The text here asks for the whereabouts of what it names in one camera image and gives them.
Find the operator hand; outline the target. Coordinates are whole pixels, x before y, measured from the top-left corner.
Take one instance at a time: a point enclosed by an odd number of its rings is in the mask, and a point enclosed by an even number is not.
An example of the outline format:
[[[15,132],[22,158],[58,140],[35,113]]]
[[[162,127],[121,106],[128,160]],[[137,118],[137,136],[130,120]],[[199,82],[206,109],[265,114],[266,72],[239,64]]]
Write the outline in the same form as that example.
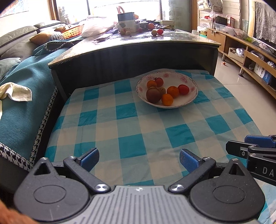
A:
[[[2,201],[0,201],[0,213],[0,224],[38,224],[38,222],[27,215],[7,208]]]

